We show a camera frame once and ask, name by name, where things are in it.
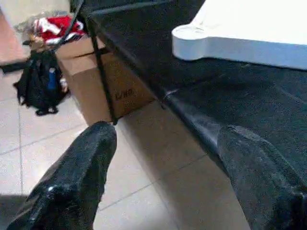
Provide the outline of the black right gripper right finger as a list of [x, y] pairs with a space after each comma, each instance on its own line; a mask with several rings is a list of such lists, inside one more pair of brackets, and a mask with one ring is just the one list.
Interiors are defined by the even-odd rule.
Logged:
[[241, 126], [222, 127], [217, 145], [252, 230], [307, 228], [307, 183], [274, 145]]

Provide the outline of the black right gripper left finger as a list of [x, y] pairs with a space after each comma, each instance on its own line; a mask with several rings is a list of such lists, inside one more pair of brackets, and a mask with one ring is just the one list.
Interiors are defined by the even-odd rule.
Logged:
[[9, 230], [91, 230], [117, 148], [115, 128], [85, 129], [52, 164], [21, 205]]

